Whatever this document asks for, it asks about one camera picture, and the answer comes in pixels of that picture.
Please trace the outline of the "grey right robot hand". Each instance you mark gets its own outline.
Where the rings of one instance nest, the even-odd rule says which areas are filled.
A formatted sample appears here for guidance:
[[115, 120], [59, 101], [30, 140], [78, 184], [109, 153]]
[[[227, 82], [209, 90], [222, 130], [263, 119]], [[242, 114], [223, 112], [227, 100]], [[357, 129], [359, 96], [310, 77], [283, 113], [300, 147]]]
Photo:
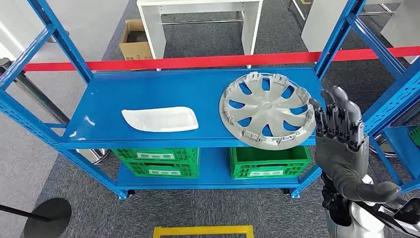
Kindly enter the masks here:
[[369, 137], [365, 135], [360, 107], [336, 85], [320, 94], [325, 108], [310, 99], [316, 121], [316, 164], [332, 180], [337, 192], [351, 201], [394, 201], [401, 190], [398, 185], [390, 181], [363, 182], [368, 170]]

